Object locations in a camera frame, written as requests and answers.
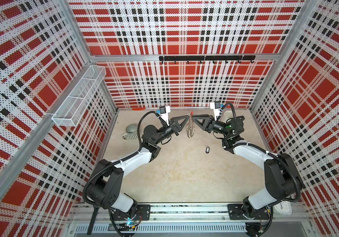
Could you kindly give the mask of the key organizer with red handle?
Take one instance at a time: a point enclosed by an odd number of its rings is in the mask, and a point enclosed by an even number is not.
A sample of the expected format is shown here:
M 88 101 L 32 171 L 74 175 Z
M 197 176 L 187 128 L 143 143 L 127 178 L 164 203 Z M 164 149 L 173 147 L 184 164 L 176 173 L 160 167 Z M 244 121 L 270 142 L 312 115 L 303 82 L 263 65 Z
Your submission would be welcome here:
M 188 138 L 192 138 L 194 136 L 194 121 L 193 121 L 193 116 L 194 113 L 191 111 L 189 114 L 189 120 L 186 128 L 187 136 Z

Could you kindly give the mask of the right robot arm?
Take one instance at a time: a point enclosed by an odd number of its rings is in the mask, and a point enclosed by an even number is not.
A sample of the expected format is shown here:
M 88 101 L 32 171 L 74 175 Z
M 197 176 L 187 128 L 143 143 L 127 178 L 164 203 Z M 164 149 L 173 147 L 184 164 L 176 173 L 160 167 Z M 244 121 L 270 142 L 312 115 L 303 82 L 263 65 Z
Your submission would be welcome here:
M 232 117 L 222 121 L 223 111 L 230 106 Z M 231 103 L 221 105 L 212 102 L 213 115 L 193 115 L 192 121 L 203 131 L 218 133 L 222 148 L 232 154 L 241 156 L 264 171 L 264 187 L 257 193 L 243 200 L 241 212 L 247 219 L 254 219 L 258 211 L 272 207 L 283 201 L 298 202 L 305 185 L 293 158 L 288 154 L 275 154 L 245 141 L 244 116 L 236 115 Z

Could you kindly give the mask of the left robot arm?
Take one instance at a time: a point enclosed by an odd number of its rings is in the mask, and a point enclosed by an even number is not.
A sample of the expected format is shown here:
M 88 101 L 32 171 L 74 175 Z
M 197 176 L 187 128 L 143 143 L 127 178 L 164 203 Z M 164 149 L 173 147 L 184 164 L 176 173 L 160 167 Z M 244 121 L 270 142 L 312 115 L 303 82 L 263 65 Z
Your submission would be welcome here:
M 173 117 L 168 121 L 163 119 L 163 112 L 147 112 L 143 115 L 154 114 L 162 127 L 156 128 L 148 125 L 143 131 L 138 130 L 138 149 L 121 159 L 115 161 L 102 160 L 97 163 L 90 179 L 85 184 L 82 192 L 84 202 L 93 206 L 93 213 L 87 230 L 91 235 L 95 220 L 100 208 L 109 212 L 118 210 L 125 214 L 128 221 L 133 221 L 139 214 L 137 201 L 126 194 L 121 193 L 123 178 L 142 165 L 153 161 L 160 152 L 159 143 L 170 138 L 173 134 L 178 135 L 185 127 L 190 116 Z

